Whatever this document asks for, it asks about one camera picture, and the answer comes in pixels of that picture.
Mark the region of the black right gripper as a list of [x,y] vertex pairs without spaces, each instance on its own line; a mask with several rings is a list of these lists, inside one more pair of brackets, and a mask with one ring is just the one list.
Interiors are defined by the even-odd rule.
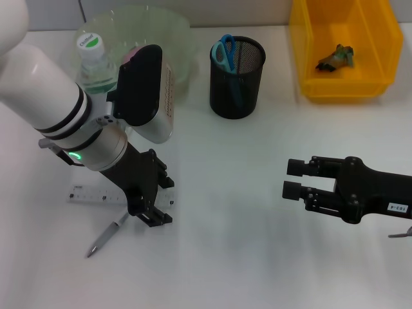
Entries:
[[308,163],[289,159],[287,175],[336,178],[340,195],[284,181],[282,197],[303,200],[306,211],[334,216],[351,224],[360,223],[367,214],[411,219],[411,177],[370,169],[360,158],[312,156]]

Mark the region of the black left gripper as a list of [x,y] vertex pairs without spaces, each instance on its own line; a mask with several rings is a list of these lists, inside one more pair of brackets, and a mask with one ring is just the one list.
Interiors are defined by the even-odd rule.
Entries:
[[154,149],[139,153],[128,144],[121,159],[101,173],[124,192],[130,215],[149,227],[173,222],[170,215],[155,207],[158,185],[168,189],[174,187],[174,181]]

